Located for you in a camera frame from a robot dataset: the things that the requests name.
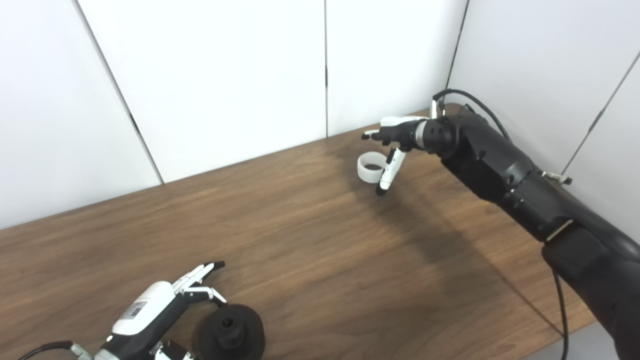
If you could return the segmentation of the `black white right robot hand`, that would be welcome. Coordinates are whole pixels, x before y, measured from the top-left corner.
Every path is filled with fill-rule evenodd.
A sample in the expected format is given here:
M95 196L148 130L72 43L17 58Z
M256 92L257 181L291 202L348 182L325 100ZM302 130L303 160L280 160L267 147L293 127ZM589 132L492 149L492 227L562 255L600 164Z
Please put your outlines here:
M428 117L387 116L380 120L378 129L362 133L362 141L378 141L383 146L395 145L389 154L367 152L358 158L358 176L367 183L376 183L375 193L384 196L402 168L406 155L411 150L423 150L422 134Z

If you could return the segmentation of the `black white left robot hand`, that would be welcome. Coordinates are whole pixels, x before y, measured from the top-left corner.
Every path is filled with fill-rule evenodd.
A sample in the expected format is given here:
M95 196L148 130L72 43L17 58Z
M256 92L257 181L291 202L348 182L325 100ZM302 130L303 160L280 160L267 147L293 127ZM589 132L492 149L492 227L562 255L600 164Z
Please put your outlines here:
M223 260L199 264L174 282L150 285L112 326L94 360L196 360L198 357L174 341L163 341L170 328L190 305L211 302L227 305L227 300L203 282L224 268Z

